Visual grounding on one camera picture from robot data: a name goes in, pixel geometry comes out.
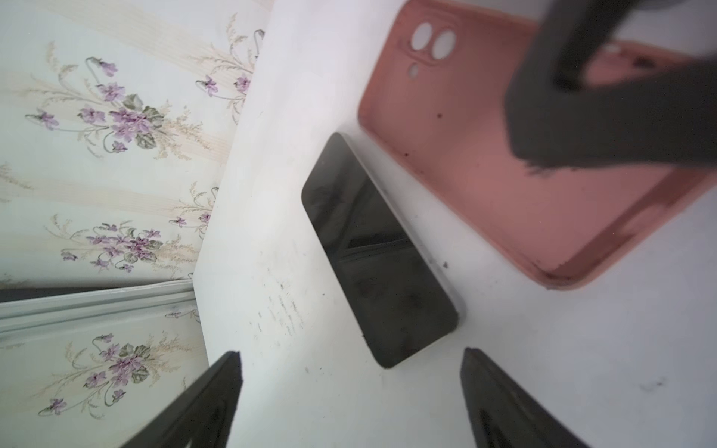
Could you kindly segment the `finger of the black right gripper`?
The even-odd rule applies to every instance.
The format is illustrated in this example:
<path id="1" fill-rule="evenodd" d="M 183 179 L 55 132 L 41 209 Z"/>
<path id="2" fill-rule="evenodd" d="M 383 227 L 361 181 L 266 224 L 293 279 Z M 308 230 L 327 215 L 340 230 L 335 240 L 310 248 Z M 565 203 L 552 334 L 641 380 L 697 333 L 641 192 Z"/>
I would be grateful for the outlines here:
<path id="1" fill-rule="evenodd" d="M 716 63 L 585 88 L 520 72 L 506 94 L 515 157 L 541 168 L 716 164 Z"/>
<path id="2" fill-rule="evenodd" d="M 556 1 L 515 72 L 506 99 L 687 101 L 687 68 L 595 90 L 584 87 L 591 58 L 636 5 L 637 1 Z"/>

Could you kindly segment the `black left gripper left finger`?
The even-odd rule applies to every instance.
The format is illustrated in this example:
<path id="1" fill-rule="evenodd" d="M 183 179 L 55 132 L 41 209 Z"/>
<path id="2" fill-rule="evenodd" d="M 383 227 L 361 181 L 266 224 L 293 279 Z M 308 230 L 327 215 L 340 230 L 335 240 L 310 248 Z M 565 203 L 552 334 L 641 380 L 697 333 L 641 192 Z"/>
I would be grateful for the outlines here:
<path id="1" fill-rule="evenodd" d="M 241 355 L 225 353 L 126 447 L 225 447 L 243 385 Z"/>

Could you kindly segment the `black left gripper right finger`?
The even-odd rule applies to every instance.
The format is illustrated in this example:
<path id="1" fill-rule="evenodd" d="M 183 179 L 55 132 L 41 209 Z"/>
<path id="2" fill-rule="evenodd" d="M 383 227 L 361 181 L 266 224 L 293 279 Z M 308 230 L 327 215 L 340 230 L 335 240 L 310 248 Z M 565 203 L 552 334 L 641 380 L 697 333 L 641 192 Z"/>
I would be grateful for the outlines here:
<path id="1" fill-rule="evenodd" d="M 478 447 L 587 447 L 484 351 L 464 350 L 460 382 Z"/>

